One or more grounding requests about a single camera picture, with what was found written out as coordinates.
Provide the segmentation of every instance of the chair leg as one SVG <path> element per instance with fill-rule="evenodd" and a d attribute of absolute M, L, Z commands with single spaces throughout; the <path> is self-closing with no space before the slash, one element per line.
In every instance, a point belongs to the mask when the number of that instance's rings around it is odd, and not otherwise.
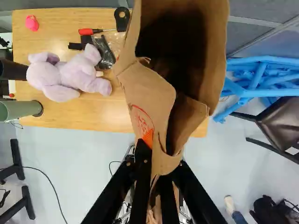
<path fill-rule="evenodd" d="M 291 155 L 289 153 L 286 153 L 286 152 L 281 152 L 281 151 L 277 150 L 276 148 L 274 148 L 272 145 L 269 145 L 267 143 L 264 143 L 262 141 L 252 139 L 252 138 L 246 138 L 246 141 L 254 143 L 254 144 L 259 145 L 261 147 L 264 147 L 266 149 L 269 149 L 269 150 L 271 150 L 271 151 L 273 151 L 273 152 L 275 152 L 275 153 L 277 153 L 277 154 L 279 154 L 279 155 L 281 155 L 281 156 L 283 156 L 283 157 L 299 164 L 299 160 L 296 158 L 296 156 L 293 156 L 293 155 Z"/>
<path fill-rule="evenodd" d="M 255 122 L 256 121 L 256 116 L 250 115 L 250 114 L 245 114 L 245 113 L 239 113 L 239 112 L 232 112 L 230 116 L 241 118 L 243 120 L 248 120 Z"/>

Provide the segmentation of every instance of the brown paper bag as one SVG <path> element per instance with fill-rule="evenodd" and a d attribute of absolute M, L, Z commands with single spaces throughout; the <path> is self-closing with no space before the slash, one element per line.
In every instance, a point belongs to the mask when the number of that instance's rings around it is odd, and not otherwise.
<path fill-rule="evenodd" d="M 135 0 L 113 70 L 136 137 L 152 133 L 154 183 L 219 101 L 228 14 L 227 0 Z"/>

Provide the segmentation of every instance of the black clip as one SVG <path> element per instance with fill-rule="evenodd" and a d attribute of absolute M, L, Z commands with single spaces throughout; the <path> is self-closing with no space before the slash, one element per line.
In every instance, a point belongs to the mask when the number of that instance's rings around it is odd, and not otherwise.
<path fill-rule="evenodd" d="M 125 32 L 130 20 L 130 12 L 126 7 L 118 7 L 114 12 L 117 32 Z"/>

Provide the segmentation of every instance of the shoe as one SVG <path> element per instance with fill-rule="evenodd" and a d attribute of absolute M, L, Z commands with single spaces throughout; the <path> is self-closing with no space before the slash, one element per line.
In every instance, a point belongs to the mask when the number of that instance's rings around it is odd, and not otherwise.
<path fill-rule="evenodd" d="M 225 196 L 224 203 L 226 206 L 226 212 L 231 216 L 235 211 L 235 204 L 234 204 L 233 197 L 231 195 Z"/>

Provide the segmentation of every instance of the lavender teddy bear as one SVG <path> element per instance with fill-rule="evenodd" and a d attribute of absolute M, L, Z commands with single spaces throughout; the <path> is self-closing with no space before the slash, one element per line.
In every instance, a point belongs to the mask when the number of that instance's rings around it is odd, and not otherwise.
<path fill-rule="evenodd" d="M 91 44 L 69 62 L 60 62 L 57 55 L 48 52 L 31 54 L 28 60 L 31 65 L 27 70 L 27 81 L 53 101 L 77 98 L 80 96 L 78 90 L 99 92 L 103 96 L 111 94 L 110 81 L 96 77 L 94 66 L 101 60 L 101 55 Z"/>

